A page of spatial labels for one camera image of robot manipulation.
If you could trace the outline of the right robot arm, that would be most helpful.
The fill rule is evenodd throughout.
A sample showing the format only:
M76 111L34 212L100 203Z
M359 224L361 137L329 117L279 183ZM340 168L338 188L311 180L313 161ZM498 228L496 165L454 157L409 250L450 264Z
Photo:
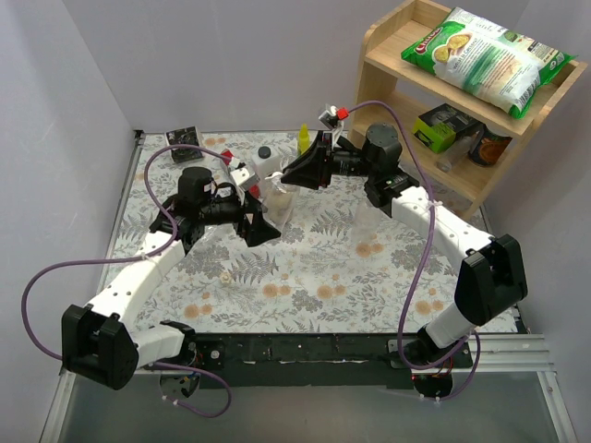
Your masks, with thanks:
M456 353L476 328L516 305L527 295L519 243L495 237L437 204L399 165L403 146L394 126L369 127L362 148L318 133L311 147L289 163L282 183L317 190L333 175L364 176L369 203L426 239L454 267L452 303L422 327L410 342L397 342L397 358L413 369L439 366Z

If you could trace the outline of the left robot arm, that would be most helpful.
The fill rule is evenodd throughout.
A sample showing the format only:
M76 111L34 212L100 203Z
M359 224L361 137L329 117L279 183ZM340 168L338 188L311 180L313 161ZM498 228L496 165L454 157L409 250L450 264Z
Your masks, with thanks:
M190 367L197 356L191 328L164 321L145 333L130 330L144 303L207 227L229 224L249 247L280 237L248 192L256 179L247 168L233 170L225 183L230 193L220 197L209 169L184 169L176 193L160 204L132 262L85 306L71 305L62 316L64 369L121 389L137 368L159 360L178 369Z

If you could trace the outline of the clear plastic bottle large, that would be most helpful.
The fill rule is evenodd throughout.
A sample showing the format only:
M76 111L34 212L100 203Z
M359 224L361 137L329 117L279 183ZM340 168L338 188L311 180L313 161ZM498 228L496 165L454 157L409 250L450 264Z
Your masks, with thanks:
M371 241L380 225L381 215L381 211L376 209L367 199L358 203L351 232L353 246Z

